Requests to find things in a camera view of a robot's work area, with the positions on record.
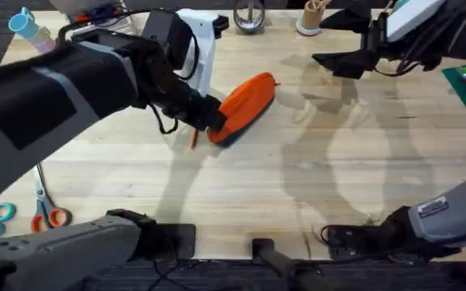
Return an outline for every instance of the black cable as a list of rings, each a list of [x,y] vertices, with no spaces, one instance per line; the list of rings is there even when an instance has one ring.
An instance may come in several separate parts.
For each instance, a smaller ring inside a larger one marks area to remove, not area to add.
[[[150,108],[152,108],[152,112],[155,115],[155,119],[158,121],[159,131],[162,134],[174,133],[179,128],[179,121],[177,120],[177,118],[174,118],[174,125],[172,126],[170,130],[166,131],[163,125],[163,121],[161,120],[161,116],[159,116],[158,109],[152,103],[149,103],[148,105],[150,106]]]
[[[140,9],[140,10],[135,10],[135,11],[125,11],[125,12],[121,12],[121,13],[118,13],[118,14],[115,14],[115,15],[94,17],[94,18],[91,18],[91,19],[83,19],[83,20],[79,20],[79,21],[70,23],[68,25],[65,25],[64,27],[62,27],[58,31],[58,36],[57,36],[58,45],[63,46],[63,45],[66,44],[66,33],[67,32],[72,31],[72,30],[74,30],[76,28],[79,28],[84,24],[87,24],[87,23],[90,23],[90,22],[108,20],[108,19],[115,18],[115,17],[127,17],[127,16],[131,16],[131,15],[135,15],[135,14],[139,14],[139,13],[146,13],[146,12],[151,12],[151,11],[152,11],[152,9]]]
[[[175,268],[171,268],[168,272],[165,272],[164,274],[162,274],[161,271],[159,270],[158,263],[156,261],[154,261],[154,270],[155,270],[156,274],[159,275],[159,278],[158,278],[159,282],[157,284],[159,284],[162,280],[167,280],[167,281],[171,282],[172,284],[176,285],[177,287],[179,287],[179,288],[181,288],[183,290],[195,291],[194,289],[192,289],[192,288],[190,288],[190,287],[188,287],[186,285],[183,285],[183,284],[179,283],[178,281],[173,280],[173,279],[168,277],[168,275],[170,275],[172,272],[174,272],[178,267],[179,267],[179,264],[177,264]]]
[[[102,24],[95,24],[95,26],[100,27],[100,28],[111,27],[111,26],[113,26],[113,25],[119,23],[121,20],[126,19],[127,17],[129,17],[129,16],[121,16],[120,18],[116,19],[115,21],[113,21],[113,22],[111,22],[111,23],[109,23],[109,24],[105,24],[105,25],[102,25]]]
[[[188,81],[189,79],[191,79],[193,75],[195,74],[195,72],[197,71],[197,67],[199,66],[199,55],[201,53],[201,50],[199,49],[199,44],[197,43],[197,37],[195,36],[195,34],[193,33],[191,29],[190,31],[192,32],[193,43],[195,44],[195,50],[193,53],[193,68],[192,68],[192,71],[190,71],[190,74],[188,76],[186,77],[178,76],[179,79],[183,81]]]
[[[323,242],[327,247],[332,247],[332,244],[330,243],[330,240],[325,238],[324,232],[326,231],[327,228],[329,228],[331,225],[328,226],[323,226],[320,230],[320,240]]]
[[[116,9],[122,9],[122,12],[127,12],[127,11],[129,11],[129,9],[127,9],[126,7],[123,7],[122,5],[116,5],[114,8],[116,8]],[[113,26],[113,25],[119,23],[121,20],[123,20],[123,19],[125,19],[125,18],[127,18],[127,17],[129,17],[129,16],[121,16],[121,17],[119,17],[118,19],[116,19],[115,21],[113,21],[113,22],[110,23],[110,24],[105,24],[105,25],[102,25],[102,24],[95,24],[95,26],[100,27],[100,28],[111,27],[111,26]]]
[[[168,270],[165,275],[167,276],[168,274],[170,274],[171,272],[174,272],[175,270],[177,269],[177,266],[171,268],[170,270]],[[152,291],[154,290],[154,288],[159,284],[161,283],[161,281],[163,280],[164,276],[160,276],[158,279],[156,279],[154,281],[154,283],[152,283],[152,285],[150,285],[149,289],[147,289],[146,291]]]
[[[396,73],[383,73],[379,71],[379,69],[377,68],[374,68],[374,71],[384,76],[388,76],[388,77],[400,77],[400,76],[404,76],[405,74],[411,72],[412,70],[414,70],[414,68],[418,67],[420,64],[421,64],[420,62],[414,63],[409,68],[402,70],[400,72],[397,71]]]

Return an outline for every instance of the floor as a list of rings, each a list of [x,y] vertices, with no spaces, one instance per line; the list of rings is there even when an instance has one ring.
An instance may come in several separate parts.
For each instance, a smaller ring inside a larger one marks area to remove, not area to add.
[[[349,1],[334,0],[331,7],[343,7]],[[381,7],[385,0],[372,0],[375,7]],[[128,6],[145,8],[146,6],[189,6],[196,9],[228,9],[233,0],[128,0]],[[303,1],[287,3],[286,0],[265,0],[269,8],[300,7]],[[12,33],[6,27],[6,21],[21,6],[32,10],[52,10],[48,0],[0,0],[0,58],[10,43]],[[466,264],[430,264],[424,267],[403,267],[396,264],[361,263],[341,266],[323,266],[323,274],[332,279],[341,280],[347,285],[363,290],[458,290],[466,291],[466,281],[451,275],[454,267],[466,270]],[[147,262],[132,262],[122,266],[104,269],[97,276],[87,279],[84,290],[145,290],[156,280],[152,266]],[[189,270],[177,270],[171,278],[195,290],[211,290],[241,286],[236,290],[279,290],[282,284],[268,268],[252,265],[246,261],[204,262]],[[170,282],[162,282],[159,290],[179,290],[180,287]]]

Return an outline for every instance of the sticker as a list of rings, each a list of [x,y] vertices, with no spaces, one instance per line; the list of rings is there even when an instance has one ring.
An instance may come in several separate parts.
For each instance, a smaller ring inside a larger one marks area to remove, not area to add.
[[[445,196],[438,197],[430,202],[417,207],[418,214],[421,218],[428,217],[449,208]]]

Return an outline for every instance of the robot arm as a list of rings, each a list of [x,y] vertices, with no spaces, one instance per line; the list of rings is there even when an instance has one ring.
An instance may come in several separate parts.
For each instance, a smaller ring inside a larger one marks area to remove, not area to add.
[[[154,104],[196,129],[222,128],[220,102],[173,72],[184,64],[189,27],[176,14],[156,11],[151,17],[156,14],[169,15],[177,45],[163,49],[158,41],[97,29],[0,68],[0,193],[95,122],[129,106]],[[159,31],[164,26],[146,29],[170,35]]]
[[[171,12],[150,17],[164,22],[147,23],[150,38],[96,29],[51,53],[0,67],[0,193],[82,131],[128,107],[156,106],[196,129],[222,128],[220,102],[173,72],[184,66],[189,26]],[[116,210],[81,225],[0,238],[0,289],[63,290],[109,264],[162,255],[166,232],[144,215]],[[177,249],[180,241],[171,245]]]
[[[361,48],[352,53],[313,56],[336,76],[360,78],[373,71],[380,58],[401,60],[395,74],[416,65],[436,68],[442,57],[466,59],[466,0],[399,2],[371,21],[371,10],[358,4],[324,20],[327,28],[362,34]],[[402,207],[381,226],[328,226],[328,245],[335,259],[350,253],[388,259],[413,255],[417,259],[452,255],[466,246],[466,182],[432,200]]]
[[[400,61],[390,77],[417,65],[433,70],[443,57],[466,59],[466,0],[409,0],[380,13],[377,20],[371,20],[370,7],[357,3],[320,26],[361,34],[357,51],[312,56],[338,77],[359,79],[365,71],[374,71],[381,58]]]

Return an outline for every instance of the pen holder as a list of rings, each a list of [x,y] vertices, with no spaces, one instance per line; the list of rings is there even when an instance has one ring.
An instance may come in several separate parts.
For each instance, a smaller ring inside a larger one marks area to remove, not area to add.
[[[302,17],[296,21],[296,29],[301,35],[315,36],[320,33],[320,23],[324,9],[332,0],[310,0],[305,3]]]
[[[27,7],[21,8],[20,13],[10,18],[8,28],[25,39],[32,38],[39,31],[36,18]]]

